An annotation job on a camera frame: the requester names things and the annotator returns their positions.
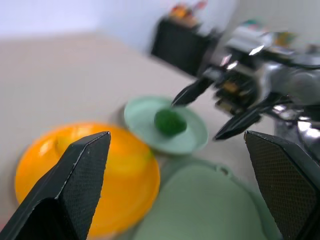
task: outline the orange plate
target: orange plate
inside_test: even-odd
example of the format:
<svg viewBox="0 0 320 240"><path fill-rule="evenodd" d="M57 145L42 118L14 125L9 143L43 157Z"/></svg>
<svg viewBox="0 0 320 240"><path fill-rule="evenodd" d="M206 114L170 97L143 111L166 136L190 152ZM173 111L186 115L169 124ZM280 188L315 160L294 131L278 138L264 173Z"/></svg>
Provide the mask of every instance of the orange plate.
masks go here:
<svg viewBox="0 0 320 240"><path fill-rule="evenodd" d="M149 147L123 128L99 123L78 123L56 129L34 142L16 170L15 194L25 199L35 183L60 159L68 145L95 133L109 131L111 144L101 198L89 235L118 233L138 222L157 197L160 173Z"/></svg>

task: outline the green ball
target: green ball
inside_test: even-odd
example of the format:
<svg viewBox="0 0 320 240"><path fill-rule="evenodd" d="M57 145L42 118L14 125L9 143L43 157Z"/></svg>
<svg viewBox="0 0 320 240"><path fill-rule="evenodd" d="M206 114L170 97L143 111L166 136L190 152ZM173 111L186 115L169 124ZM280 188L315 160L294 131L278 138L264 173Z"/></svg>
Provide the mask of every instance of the green ball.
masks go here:
<svg viewBox="0 0 320 240"><path fill-rule="evenodd" d="M154 125L167 137L173 137L187 129L186 120L172 109L158 111L154 117Z"/></svg>

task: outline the table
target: table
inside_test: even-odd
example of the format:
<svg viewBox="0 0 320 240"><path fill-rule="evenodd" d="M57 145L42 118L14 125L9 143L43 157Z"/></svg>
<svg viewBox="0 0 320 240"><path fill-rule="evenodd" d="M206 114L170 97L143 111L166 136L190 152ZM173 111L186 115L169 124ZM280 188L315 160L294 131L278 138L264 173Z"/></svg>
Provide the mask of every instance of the table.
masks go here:
<svg viewBox="0 0 320 240"><path fill-rule="evenodd" d="M18 206L15 169L36 138L73 122L121 124L127 101L145 95L173 98L192 80L96 32L0 42L0 224ZM190 106L211 137L229 119L214 108L212 96L208 90ZM272 134L274 123L265 117L251 129ZM242 181L257 186L243 135L210 140L194 154L228 165ZM157 156L160 162L166 158Z"/></svg>

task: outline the green sponge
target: green sponge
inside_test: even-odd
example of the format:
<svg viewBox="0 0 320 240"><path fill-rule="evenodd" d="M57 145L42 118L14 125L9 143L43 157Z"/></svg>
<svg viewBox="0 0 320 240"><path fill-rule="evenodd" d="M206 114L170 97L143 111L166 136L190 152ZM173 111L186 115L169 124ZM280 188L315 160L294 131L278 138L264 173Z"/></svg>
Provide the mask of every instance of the green sponge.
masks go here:
<svg viewBox="0 0 320 240"><path fill-rule="evenodd" d="M162 109L155 114L155 127L167 137L173 137L187 129L186 120L172 109Z"/></svg>

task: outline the light green plate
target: light green plate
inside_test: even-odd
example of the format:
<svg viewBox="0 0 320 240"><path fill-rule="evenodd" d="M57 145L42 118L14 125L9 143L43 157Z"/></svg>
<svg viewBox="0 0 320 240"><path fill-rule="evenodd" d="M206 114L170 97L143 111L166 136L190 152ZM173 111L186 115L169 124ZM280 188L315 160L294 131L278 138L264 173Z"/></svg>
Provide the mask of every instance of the light green plate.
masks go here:
<svg viewBox="0 0 320 240"><path fill-rule="evenodd" d="M260 194L223 165L184 157L161 170L157 200L118 240L279 240Z"/></svg>
<svg viewBox="0 0 320 240"><path fill-rule="evenodd" d="M169 108L171 100L158 96L145 96L130 101L124 109L124 121L128 129L152 148L175 155L190 154L203 148L208 142L208 130L202 119L187 107L174 109L187 122L186 131L166 137L155 127L156 113Z"/></svg>

